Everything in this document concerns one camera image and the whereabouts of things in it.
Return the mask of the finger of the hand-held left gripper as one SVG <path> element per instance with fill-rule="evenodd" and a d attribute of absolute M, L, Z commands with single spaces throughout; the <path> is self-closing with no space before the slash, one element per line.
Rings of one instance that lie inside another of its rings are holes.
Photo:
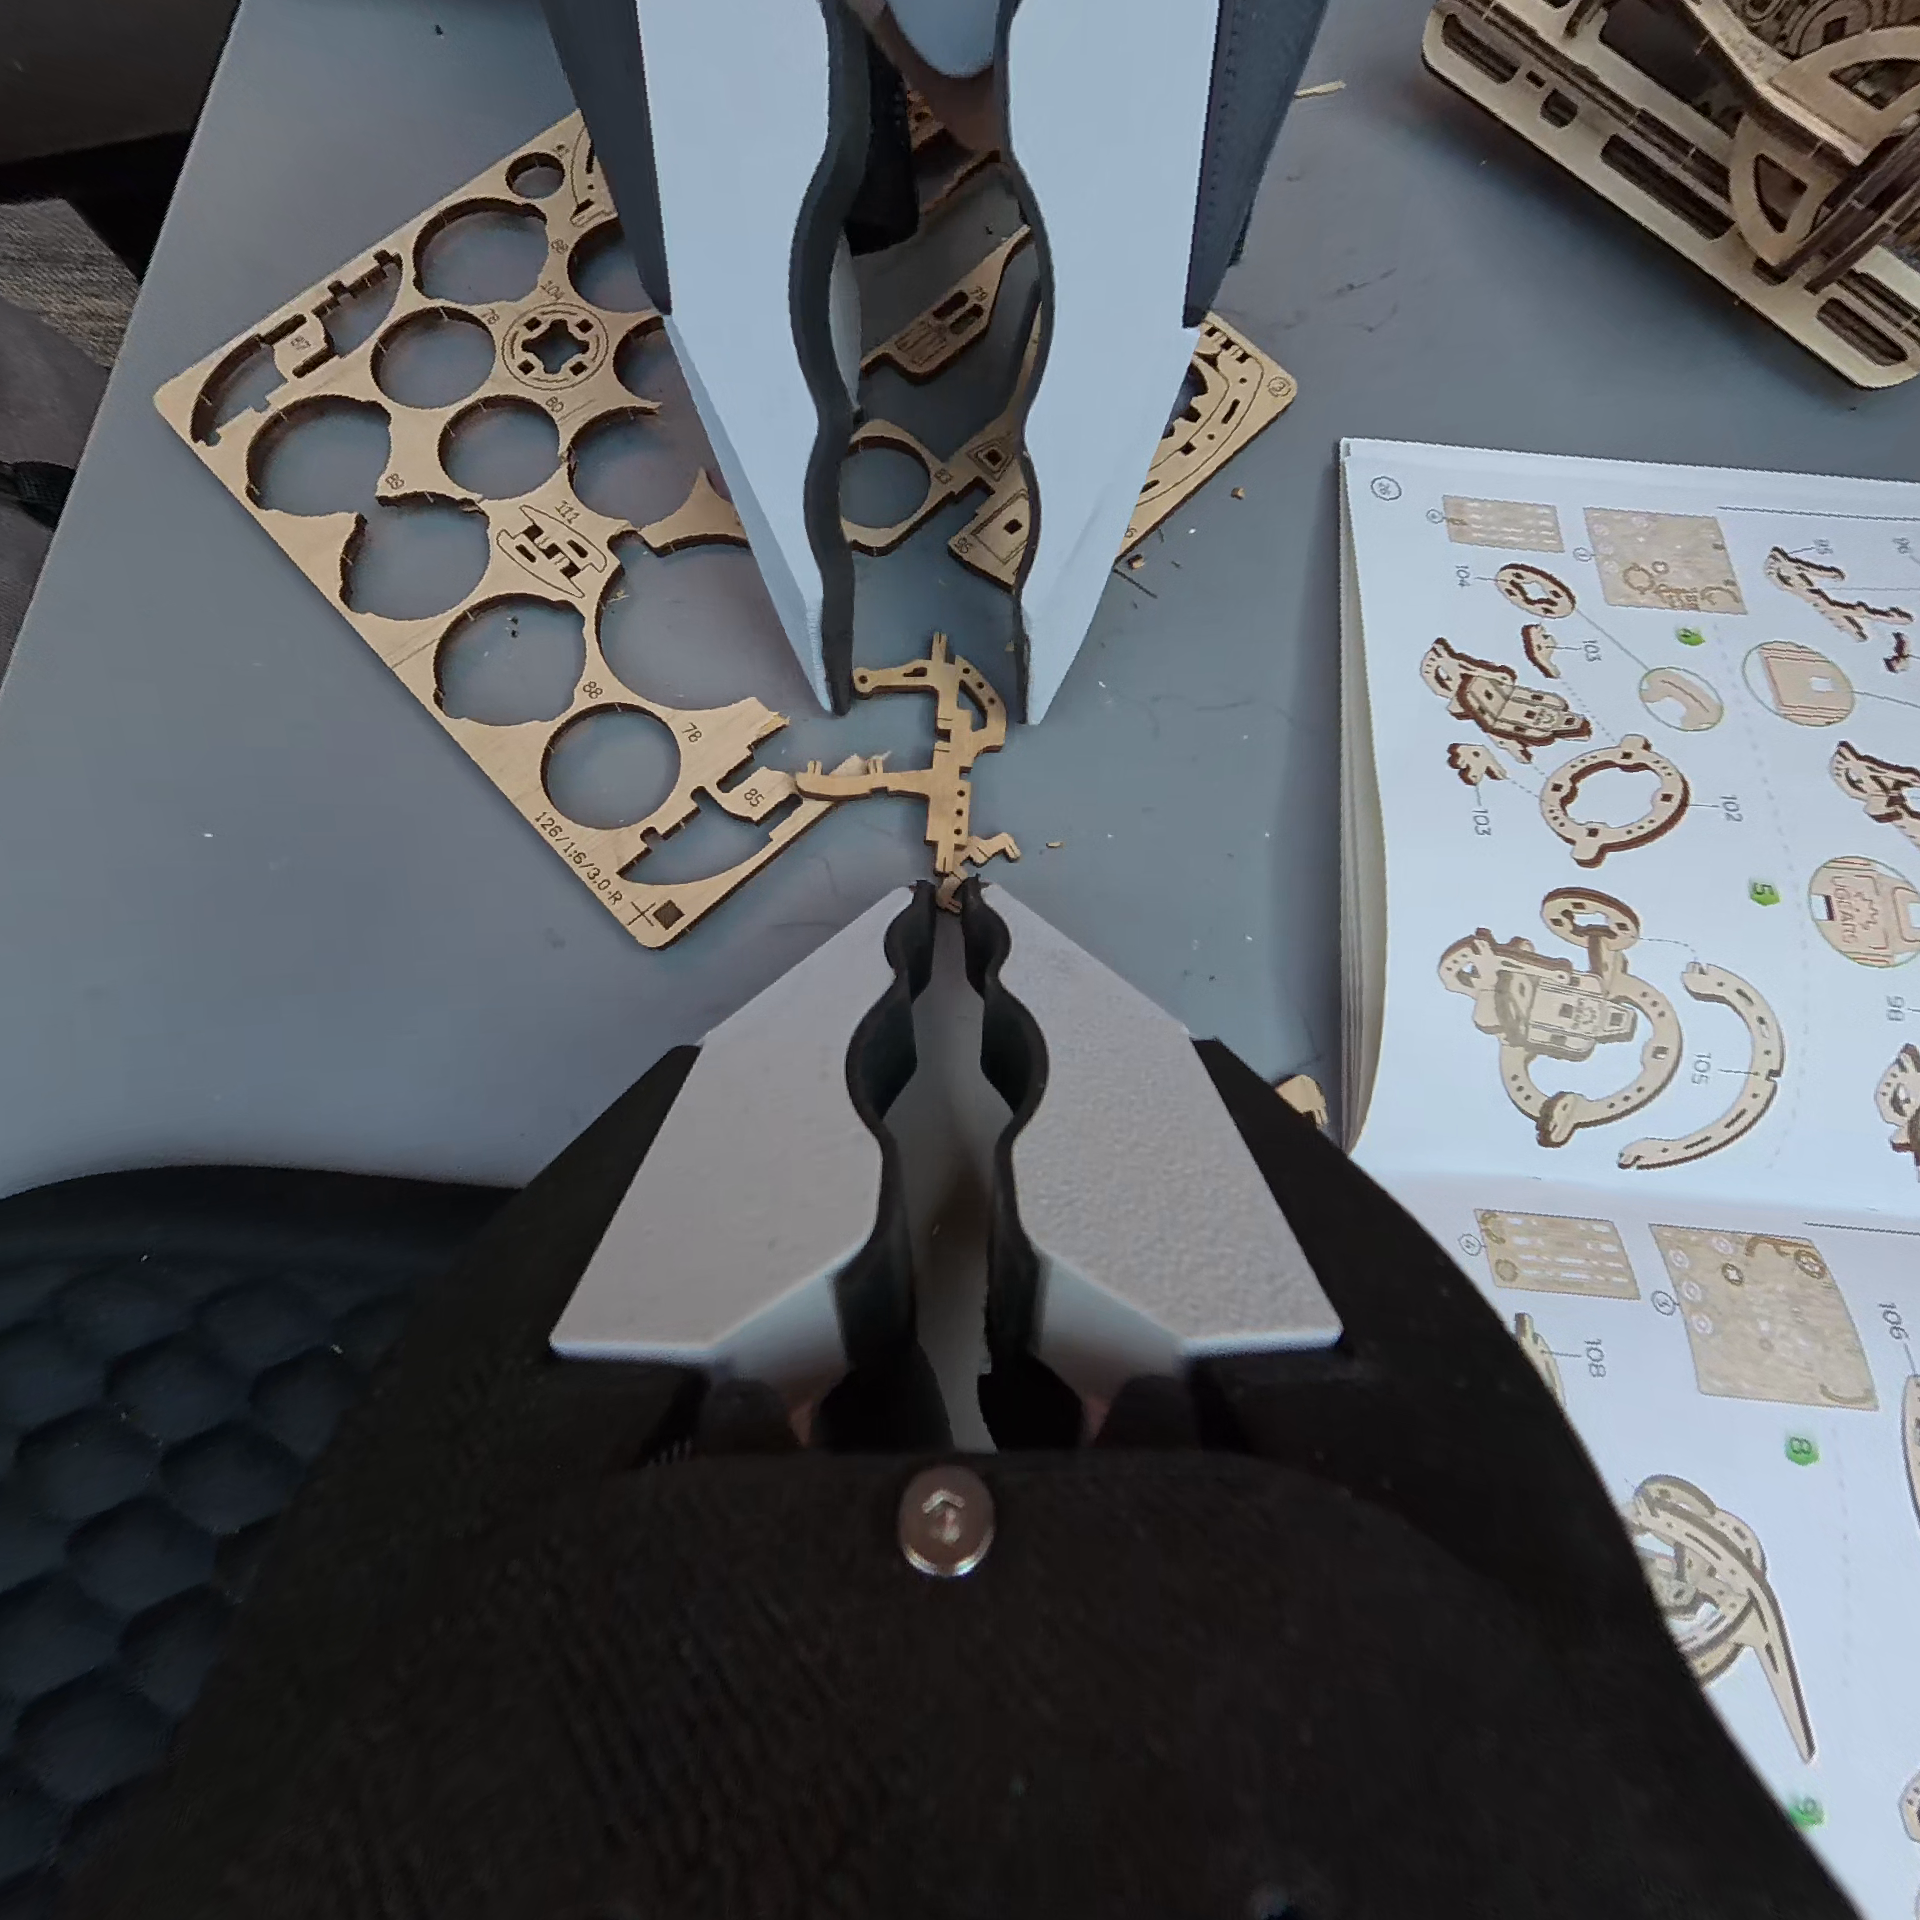
<path fill-rule="evenodd" d="M 1064 687 L 1325 2 L 1001 2 L 1006 156 L 1045 331 L 1023 448 L 1023 701 Z"/>
<path fill-rule="evenodd" d="M 851 707 L 830 268 L 867 150 L 844 2 L 542 2 L 642 292 L 821 701 Z"/>

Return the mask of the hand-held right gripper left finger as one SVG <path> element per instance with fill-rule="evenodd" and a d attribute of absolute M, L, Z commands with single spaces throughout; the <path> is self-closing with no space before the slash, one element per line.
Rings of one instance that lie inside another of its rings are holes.
<path fill-rule="evenodd" d="M 916 1079 L 934 885 L 895 890 L 710 1029 L 549 1347 L 667 1361 L 813 1412 L 840 1450 L 946 1447 L 916 1237 L 953 1114 Z"/>

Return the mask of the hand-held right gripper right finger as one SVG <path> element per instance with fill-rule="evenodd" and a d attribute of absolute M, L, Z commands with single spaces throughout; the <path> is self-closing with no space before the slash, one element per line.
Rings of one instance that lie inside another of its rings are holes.
<path fill-rule="evenodd" d="M 1075 1447 L 1086 1401 L 1234 1352 L 1343 1336 L 1186 1026 L 1006 890 L 961 893 L 993 1151 L 996 1447 Z"/>

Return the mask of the small wooden model part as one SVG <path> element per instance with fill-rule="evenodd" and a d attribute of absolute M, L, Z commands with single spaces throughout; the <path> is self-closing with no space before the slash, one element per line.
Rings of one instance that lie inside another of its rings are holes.
<path fill-rule="evenodd" d="M 881 758 L 857 772 L 827 774 L 810 761 L 797 779 L 807 800 L 862 800 L 872 795 L 922 798 L 926 806 L 924 838 L 934 848 L 938 904 L 957 910 L 967 878 L 996 856 L 1019 860 L 1009 833 L 972 833 L 972 761 L 993 756 L 1006 738 L 1006 707 L 993 684 L 970 664 L 946 652 L 946 636 L 934 634 L 924 660 L 895 666 L 857 666 L 857 696 L 878 691 L 934 691 L 934 750 L 922 772 L 888 772 Z"/>

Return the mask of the assembled wooden model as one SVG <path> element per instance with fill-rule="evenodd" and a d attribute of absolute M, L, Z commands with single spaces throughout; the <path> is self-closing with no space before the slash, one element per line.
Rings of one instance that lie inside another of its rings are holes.
<path fill-rule="evenodd" d="M 1854 384 L 1918 371 L 1918 2 L 1438 2 L 1423 62 Z"/>

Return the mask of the laser-cut wooden sheet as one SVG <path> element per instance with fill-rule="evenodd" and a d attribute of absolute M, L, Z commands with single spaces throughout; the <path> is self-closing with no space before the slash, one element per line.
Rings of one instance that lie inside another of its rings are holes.
<path fill-rule="evenodd" d="M 619 636 L 648 564 L 747 547 L 716 459 L 652 439 L 691 443 L 667 384 L 663 318 L 565 116 L 157 388 L 181 442 L 642 947 L 850 804 L 761 761 L 780 712 L 663 701 Z"/>

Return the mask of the open instruction booklet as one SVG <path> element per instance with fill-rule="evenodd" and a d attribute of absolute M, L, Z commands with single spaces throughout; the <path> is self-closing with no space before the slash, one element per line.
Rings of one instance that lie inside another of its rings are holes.
<path fill-rule="evenodd" d="M 1918 486 L 1343 448 L 1346 1128 L 1918 1918 Z"/>

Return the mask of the black honeycomb seat cushion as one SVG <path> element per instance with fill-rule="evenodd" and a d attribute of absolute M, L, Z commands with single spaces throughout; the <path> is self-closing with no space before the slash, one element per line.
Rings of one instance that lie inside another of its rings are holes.
<path fill-rule="evenodd" d="M 4 1203 L 4 1918 L 168 1758 L 279 1514 L 509 1188 L 152 1167 Z"/>

